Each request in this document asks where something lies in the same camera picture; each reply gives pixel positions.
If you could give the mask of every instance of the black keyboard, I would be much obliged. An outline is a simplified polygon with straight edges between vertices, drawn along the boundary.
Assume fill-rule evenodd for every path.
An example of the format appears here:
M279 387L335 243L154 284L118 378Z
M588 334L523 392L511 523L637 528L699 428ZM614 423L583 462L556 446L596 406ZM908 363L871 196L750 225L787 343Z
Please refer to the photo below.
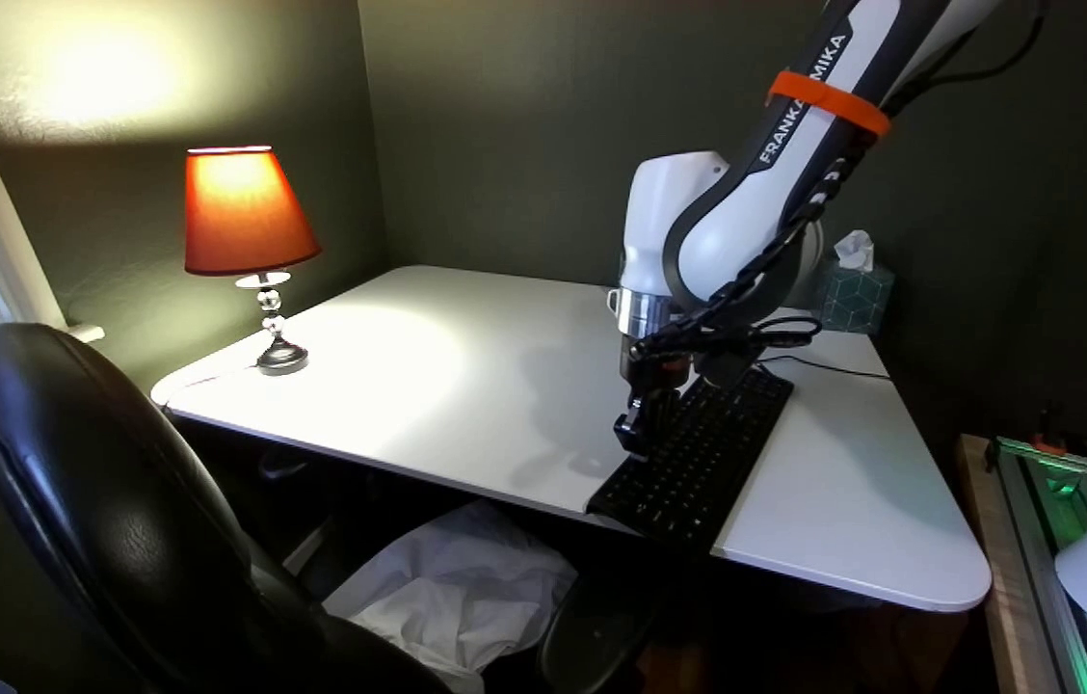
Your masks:
M685 550L710 550L790 388L766 371L746 371L724 388L694 380L652 453L623 457L584 511Z

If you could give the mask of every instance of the orange lampshade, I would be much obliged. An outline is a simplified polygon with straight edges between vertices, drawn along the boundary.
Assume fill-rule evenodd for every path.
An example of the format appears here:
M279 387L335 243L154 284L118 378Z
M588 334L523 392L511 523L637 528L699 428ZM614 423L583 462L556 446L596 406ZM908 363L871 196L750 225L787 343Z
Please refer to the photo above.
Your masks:
M315 234L270 145L192 145L185 158L185 270L262 273L311 257Z

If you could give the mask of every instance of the office chair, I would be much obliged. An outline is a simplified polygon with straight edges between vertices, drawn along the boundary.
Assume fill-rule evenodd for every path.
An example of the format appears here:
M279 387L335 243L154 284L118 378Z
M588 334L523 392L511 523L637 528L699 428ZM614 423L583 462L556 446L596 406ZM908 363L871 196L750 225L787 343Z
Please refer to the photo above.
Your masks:
M329 617L135 380L41 324L0 324L0 496L56 588L156 691L442 691ZM539 646L548 691L629 683L664 605L642 586L578 579Z

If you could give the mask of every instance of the white desk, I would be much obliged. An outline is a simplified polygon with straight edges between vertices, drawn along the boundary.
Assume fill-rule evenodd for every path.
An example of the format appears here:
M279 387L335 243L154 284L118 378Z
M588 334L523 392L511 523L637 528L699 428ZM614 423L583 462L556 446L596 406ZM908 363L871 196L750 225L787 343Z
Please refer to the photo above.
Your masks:
M249 334L162 378L154 401L561 516L623 457L614 419L629 387L596 284L404 267L286 333L311 351L304 371L257 375L264 334ZM863 334L826 333L790 353L884 375ZM893 387L771 371L799 388L712 556L929 614L978 605L987 560Z

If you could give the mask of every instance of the robotic arm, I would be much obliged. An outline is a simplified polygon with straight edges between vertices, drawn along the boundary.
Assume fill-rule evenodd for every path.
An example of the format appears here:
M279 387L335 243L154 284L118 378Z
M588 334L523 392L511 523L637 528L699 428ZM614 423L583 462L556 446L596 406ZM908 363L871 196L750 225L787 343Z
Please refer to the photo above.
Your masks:
M724 378L778 338L758 333L795 273L805 225L997 0L830 0L822 31L771 87L766 122L724 162L712 151L637 169L618 290L629 410L618 437L642 453L688 363Z

